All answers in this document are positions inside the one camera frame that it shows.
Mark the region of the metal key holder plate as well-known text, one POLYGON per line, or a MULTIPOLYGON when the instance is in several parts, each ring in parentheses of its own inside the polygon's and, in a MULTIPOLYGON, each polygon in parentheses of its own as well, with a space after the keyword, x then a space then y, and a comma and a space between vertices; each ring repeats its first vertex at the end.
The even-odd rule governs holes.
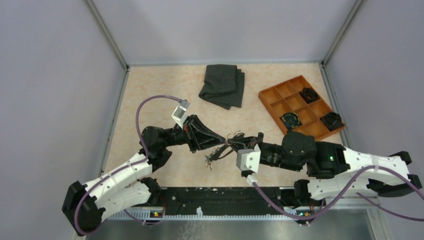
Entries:
POLYGON ((229 154, 238 150, 246 149, 248 144, 242 141, 244 137, 245 134, 241 131, 235 132, 232 137, 227 135, 227 138, 222 146, 216 147, 209 155, 205 156, 206 167, 212 171, 213 162, 224 159, 229 154))

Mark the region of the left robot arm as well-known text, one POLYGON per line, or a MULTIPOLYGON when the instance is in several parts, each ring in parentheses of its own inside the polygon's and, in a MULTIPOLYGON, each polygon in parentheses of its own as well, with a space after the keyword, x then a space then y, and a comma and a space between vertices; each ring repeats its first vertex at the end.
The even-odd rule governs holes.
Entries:
POLYGON ((190 152, 225 143, 225 138, 206 127, 197 115, 182 126, 147 126, 141 133, 142 148, 129 160, 86 183, 76 181, 66 192, 62 212, 78 236, 93 233, 109 216, 133 205, 154 207, 160 202, 160 187, 148 175, 170 159, 171 146, 187 145, 190 152))

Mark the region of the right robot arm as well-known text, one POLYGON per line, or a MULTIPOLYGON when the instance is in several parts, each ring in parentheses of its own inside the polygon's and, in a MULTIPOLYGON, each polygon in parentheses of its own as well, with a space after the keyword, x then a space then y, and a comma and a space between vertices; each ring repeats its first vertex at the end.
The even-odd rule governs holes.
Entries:
POLYGON ((228 139, 237 153, 237 167, 251 183, 252 174, 259 171, 260 165, 295 172, 306 168, 310 179, 293 184, 293 200, 299 206, 336 196, 348 183, 349 195, 376 193, 383 198, 403 197, 412 193, 413 187, 423 187, 420 178, 408 169, 412 160, 406 151, 378 156, 316 141, 313 136, 296 131, 288 132, 280 145, 266 143, 263 138, 260 132, 250 137, 240 133, 228 139))

